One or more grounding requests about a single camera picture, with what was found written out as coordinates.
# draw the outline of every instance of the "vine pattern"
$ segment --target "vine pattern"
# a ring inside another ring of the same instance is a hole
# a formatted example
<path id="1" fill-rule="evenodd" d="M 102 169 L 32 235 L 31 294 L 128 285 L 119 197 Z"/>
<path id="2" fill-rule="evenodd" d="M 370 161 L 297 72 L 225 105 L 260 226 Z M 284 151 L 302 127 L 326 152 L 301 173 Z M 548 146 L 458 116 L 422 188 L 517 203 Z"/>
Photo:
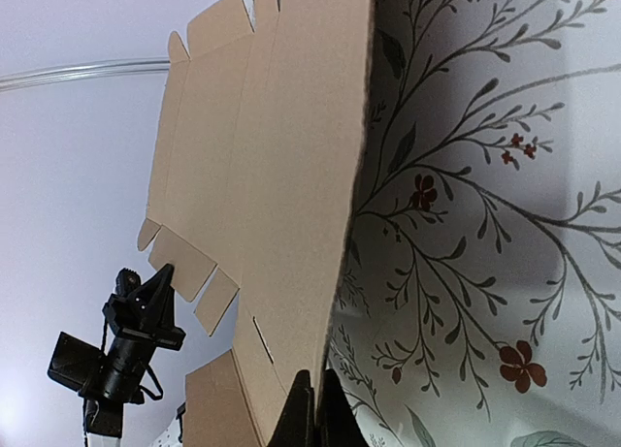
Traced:
<path id="1" fill-rule="evenodd" d="M 558 37 L 560 32 L 587 30 L 589 19 L 604 15 L 613 1 L 376 0 L 379 11 L 388 3 L 392 4 L 385 9 L 392 9 L 396 3 L 404 20 L 396 31 L 377 28 L 376 42 L 381 57 L 376 59 L 376 67 L 388 71 L 394 97 L 373 93 L 371 96 L 368 152 L 374 157 L 364 161 L 362 171 L 370 175 L 369 183 L 354 199 L 346 273 L 338 292 L 338 304 L 340 308 L 361 308 L 367 319 L 373 319 L 374 298 L 380 296 L 380 301 L 392 312 L 406 313 L 407 319 L 414 320 L 415 335 L 372 344 L 370 359 L 377 368 L 386 371 L 393 384 L 403 384 L 406 372 L 417 368 L 418 374 L 424 375 L 419 389 L 440 398 L 441 366 L 437 349 L 442 345 L 454 347 L 453 354 L 458 352 L 460 358 L 455 360 L 458 364 L 452 374 L 474 385 L 478 399 L 473 405 L 491 421 L 492 404 L 488 398 L 491 381 L 489 374 L 480 369 L 482 362 L 494 360 L 499 368 L 502 363 L 511 363 L 516 379 L 529 378 L 529 386 L 530 379 L 545 386 L 545 370 L 539 364 L 530 363 L 530 355 L 524 352 L 531 352 L 530 343 L 539 346 L 546 326 L 561 319 L 566 291 L 577 285 L 588 304 L 593 329 L 576 343 L 575 367 L 568 371 L 569 389 L 583 385 L 598 387 L 600 402 L 604 403 L 607 395 L 621 386 L 621 362 L 614 362 L 609 351 L 613 324 L 621 322 L 621 307 L 614 293 L 597 289 L 585 265 L 564 240 L 567 232 L 583 236 L 585 241 L 597 245 L 613 270 L 621 273 L 621 223 L 605 216 L 615 205 L 621 205 L 621 188 L 596 181 L 592 194 L 575 195 L 574 214 L 556 218 L 520 206 L 510 193 L 493 191 L 477 177 L 477 166 L 481 163 L 500 163 L 519 171 L 527 161 L 554 157 L 558 143 L 539 135 L 544 125 L 553 124 L 566 111 L 566 103 L 562 96 L 549 103 L 534 102 L 534 94 L 530 92 L 581 78 L 618 75 L 621 63 L 562 71 L 510 89 L 503 88 L 502 75 L 492 77 L 473 94 L 450 130 L 444 135 L 425 135 L 425 139 L 436 140 L 424 150 L 419 149 L 424 146 L 420 144 L 417 113 L 412 111 L 412 102 L 424 86 L 453 74 L 460 59 L 478 54 L 508 65 L 518 48 L 545 48 L 553 53 L 563 47 Z M 556 10 L 544 25 L 531 23 L 534 13 L 549 10 L 558 3 L 567 8 Z M 488 20 L 474 38 L 443 57 L 435 51 L 429 52 L 426 43 L 440 19 L 459 16 L 470 6 L 489 12 Z M 402 132 L 404 119 L 409 120 L 409 129 Z M 458 170 L 437 163 L 439 155 L 457 145 L 476 148 L 481 160 L 472 156 Z M 413 186 L 413 191 L 396 197 L 394 203 L 386 203 L 386 195 L 402 186 Z M 432 253 L 421 241 L 422 236 L 431 226 L 449 222 L 451 212 L 458 208 L 466 193 L 478 200 L 480 206 L 477 228 L 474 232 L 464 232 L 444 254 Z M 599 215 L 603 221 L 593 222 L 593 215 Z M 490 254 L 504 254 L 518 235 L 507 221 L 512 216 L 520 218 L 545 239 L 555 249 L 561 265 L 557 276 L 541 284 L 540 288 L 548 292 L 528 300 L 535 311 L 522 319 L 522 325 L 523 337 L 530 343 L 518 340 L 516 345 L 495 337 L 488 327 L 491 319 L 500 311 L 511 309 L 515 302 L 501 291 L 498 284 L 502 278 L 469 271 L 460 262 L 474 243 L 487 239 L 493 244 Z M 369 290 L 361 285 L 367 253 L 359 245 L 364 245 L 360 239 L 368 235 L 369 226 L 375 226 L 386 240 L 394 240 L 399 251 L 404 252 L 399 264 L 393 265 L 383 280 L 381 290 Z M 339 326 L 338 333 L 340 339 L 333 336 L 331 340 L 332 363 L 337 363 L 345 380 L 365 391 L 364 397 L 356 391 L 347 391 L 354 412 L 369 410 L 379 419 L 378 425 L 401 443 L 389 420 L 382 415 L 374 381 L 356 360 L 345 326 Z M 509 362 L 507 355 L 519 353 L 513 347 L 523 353 L 521 360 Z M 499 379 L 515 380 L 508 379 L 513 377 L 509 373 L 501 369 Z M 516 387 L 522 392 L 519 384 Z M 384 439 L 374 434 L 372 442 L 383 445 Z"/>

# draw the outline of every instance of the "cardboard tab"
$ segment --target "cardboard tab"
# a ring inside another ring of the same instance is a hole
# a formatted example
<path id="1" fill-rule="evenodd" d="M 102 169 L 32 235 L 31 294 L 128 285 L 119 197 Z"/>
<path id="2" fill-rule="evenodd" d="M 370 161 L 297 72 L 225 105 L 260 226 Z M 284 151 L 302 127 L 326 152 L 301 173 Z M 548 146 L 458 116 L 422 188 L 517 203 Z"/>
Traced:
<path id="1" fill-rule="evenodd" d="M 261 25 L 278 15 L 278 0 L 254 0 L 256 24 Z"/>
<path id="2" fill-rule="evenodd" d="M 190 56 L 201 56 L 251 33 L 244 1 L 220 0 L 187 25 Z"/>
<path id="3" fill-rule="evenodd" d="M 226 313 L 240 288 L 222 270 L 216 270 L 194 313 L 209 335 Z"/>
<path id="4" fill-rule="evenodd" d="M 185 393 L 183 447 L 260 447 L 231 352 L 188 374 Z"/>
<path id="5" fill-rule="evenodd" d="M 138 251 L 145 251 L 159 232 L 160 227 L 162 227 L 161 224 L 157 224 L 148 218 L 145 219 L 143 227 L 140 228 L 140 233 L 138 234 Z"/>
<path id="6" fill-rule="evenodd" d="M 171 59 L 171 64 L 176 64 L 182 61 L 189 61 L 190 56 L 187 53 L 187 49 L 183 45 L 183 41 L 179 36 L 179 33 L 173 32 L 168 40 L 168 56 Z"/>
<path id="7" fill-rule="evenodd" d="M 165 226 L 155 238 L 148 261 L 157 270 L 167 263 L 175 267 L 173 288 L 187 302 L 196 298 L 215 268 L 211 258 Z"/>
<path id="8" fill-rule="evenodd" d="M 175 32 L 171 34 L 169 39 L 169 52 L 172 63 L 168 78 L 166 79 L 166 92 L 164 93 L 162 111 L 159 117 L 157 142 L 155 143 L 155 154 L 153 155 L 153 168 L 148 186 L 147 217 L 158 224 L 164 224 L 165 221 L 166 190 L 171 167 L 170 159 L 173 153 L 181 98 L 183 97 L 187 70 L 189 68 L 189 61 L 179 62 L 182 57 L 187 59 L 187 53 L 181 43 L 179 34 Z"/>

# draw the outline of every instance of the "flattened cardboard box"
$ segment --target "flattened cardboard box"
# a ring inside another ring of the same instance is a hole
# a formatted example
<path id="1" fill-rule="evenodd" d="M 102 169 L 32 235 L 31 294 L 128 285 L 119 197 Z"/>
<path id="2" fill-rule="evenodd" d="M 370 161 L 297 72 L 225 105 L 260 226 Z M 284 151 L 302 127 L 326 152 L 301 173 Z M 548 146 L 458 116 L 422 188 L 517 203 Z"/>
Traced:
<path id="1" fill-rule="evenodd" d="M 318 388 L 365 137 L 373 0 L 221 0 L 169 43 L 139 248 L 232 353 L 187 378 L 184 445 L 265 445 L 300 369 Z"/>

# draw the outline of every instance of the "red flower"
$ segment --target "red flower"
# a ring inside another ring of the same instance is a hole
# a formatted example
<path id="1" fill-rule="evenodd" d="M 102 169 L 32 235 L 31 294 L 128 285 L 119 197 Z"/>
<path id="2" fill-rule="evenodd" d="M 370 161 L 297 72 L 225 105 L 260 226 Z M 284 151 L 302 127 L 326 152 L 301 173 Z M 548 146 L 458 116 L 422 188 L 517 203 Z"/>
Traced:
<path id="1" fill-rule="evenodd" d="M 515 161 L 513 159 L 513 156 L 511 156 L 511 153 L 508 152 L 508 150 L 505 151 L 501 157 L 503 158 L 503 161 L 505 162 L 505 164 L 512 163 L 513 161 Z"/>
<path id="2" fill-rule="evenodd" d="M 512 347 L 500 349 L 500 356 L 503 363 L 501 365 L 501 376 L 509 381 L 515 382 L 515 389 L 520 394 L 526 394 L 531 387 L 531 380 L 540 387 L 547 384 L 545 369 L 537 363 L 531 363 L 533 350 L 531 345 L 525 340 L 517 341 L 517 350 Z"/>
<path id="3" fill-rule="evenodd" d="M 537 147 L 533 144 L 527 144 L 524 148 L 524 154 L 531 159 L 535 159 L 535 151 L 537 151 Z"/>
<path id="4" fill-rule="evenodd" d="M 513 134 L 513 138 L 511 139 L 511 146 L 515 146 L 516 148 L 519 148 L 522 142 L 524 142 L 524 137 L 520 137 L 517 134 Z"/>
<path id="5" fill-rule="evenodd" d="M 438 198 L 438 191 L 434 188 L 434 178 L 419 174 L 414 180 L 416 191 L 411 196 L 411 201 L 416 208 L 429 211 L 432 203 Z"/>
<path id="6" fill-rule="evenodd" d="M 395 367 L 392 370 L 392 382 L 394 382 L 395 384 L 399 384 L 399 382 L 401 381 L 401 374 L 401 368 Z"/>

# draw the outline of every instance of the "black cable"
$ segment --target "black cable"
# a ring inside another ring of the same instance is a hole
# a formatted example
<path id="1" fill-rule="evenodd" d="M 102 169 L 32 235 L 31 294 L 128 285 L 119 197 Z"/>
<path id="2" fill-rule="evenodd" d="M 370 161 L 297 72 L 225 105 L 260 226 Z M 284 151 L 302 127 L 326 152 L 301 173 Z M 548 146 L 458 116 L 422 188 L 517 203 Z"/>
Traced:
<path id="1" fill-rule="evenodd" d="M 102 352 L 106 352 L 106 340 L 108 339 L 108 321 L 106 320 L 106 316 L 104 316 L 104 332 L 102 333 L 101 336 L 101 346 L 99 347 L 99 349 Z M 86 412 L 86 399 L 83 400 L 82 403 L 82 416 L 83 414 Z M 83 434 L 84 434 L 84 447 L 88 447 L 88 437 L 86 435 L 86 420 L 84 420 L 84 423 L 82 424 L 82 429 L 83 429 Z"/>
<path id="2" fill-rule="evenodd" d="M 161 384 L 157 380 L 157 376 L 155 375 L 155 372 L 153 371 L 153 369 L 151 368 L 150 365 L 147 365 L 145 367 L 145 369 L 147 370 L 147 374 L 150 376 L 151 381 L 153 381 L 153 384 L 155 384 L 155 387 L 159 391 L 159 395 L 154 394 L 152 391 L 147 389 L 145 386 L 138 386 L 139 389 L 141 391 L 143 391 L 145 394 L 147 394 L 151 400 L 162 400 L 162 399 L 164 399 L 164 389 L 162 389 Z"/>

